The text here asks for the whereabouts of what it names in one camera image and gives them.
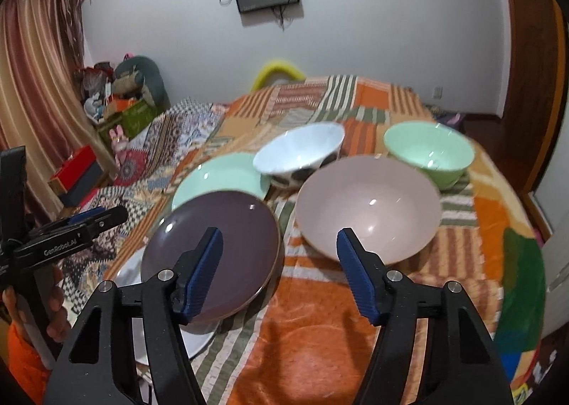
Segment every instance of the person's hand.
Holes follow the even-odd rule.
[[[61,269],[53,266],[53,278],[55,284],[59,283],[63,278],[63,273]],[[8,287],[2,293],[2,302],[8,310],[8,314],[12,318],[12,323],[16,327],[19,336],[31,343],[30,338],[24,328],[25,316],[23,312],[19,311],[16,307],[16,293],[13,287]],[[67,321],[67,310],[62,307],[63,304],[63,290],[59,286],[54,286],[49,297],[49,308],[53,310],[55,315],[47,327],[47,334],[55,342],[63,342],[69,331],[71,330],[71,325]]]

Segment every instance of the box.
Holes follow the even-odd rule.
[[[163,109],[161,107],[151,107],[144,100],[139,100],[134,105],[120,113],[113,114],[107,121],[99,124],[97,133],[112,153],[113,147],[109,136],[110,129],[114,129],[120,124],[124,134],[129,140],[132,140],[162,112]]]
[[[58,195],[58,197],[65,207],[77,207],[83,198],[98,186],[102,177],[103,170],[95,161],[67,192]]]
[[[73,152],[47,183],[56,195],[67,193],[96,160],[93,148],[83,146]]]

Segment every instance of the white bowl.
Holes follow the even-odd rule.
[[[317,169],[335,161],[344,141],[338,123],[314,123],[287,130],[266,144],[252,165],[281,188],[300,186]]]

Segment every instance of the pink bunny toy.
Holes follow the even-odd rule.
[[[129,139],[124,135],[122,126],[119,124],[115,129],[109,131],[111,146],[115,153],[115,162],[120,169],[124,159],[126,158],[126,149],[129,146]]]

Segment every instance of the striped curtain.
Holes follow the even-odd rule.
[[[74,150],[89,144],[103,169],[115,169],[79,102],[62,31],[58,0],[0,5],[0,150],[26,146],[26,207],[39,223],[62,208],[47,181]]]

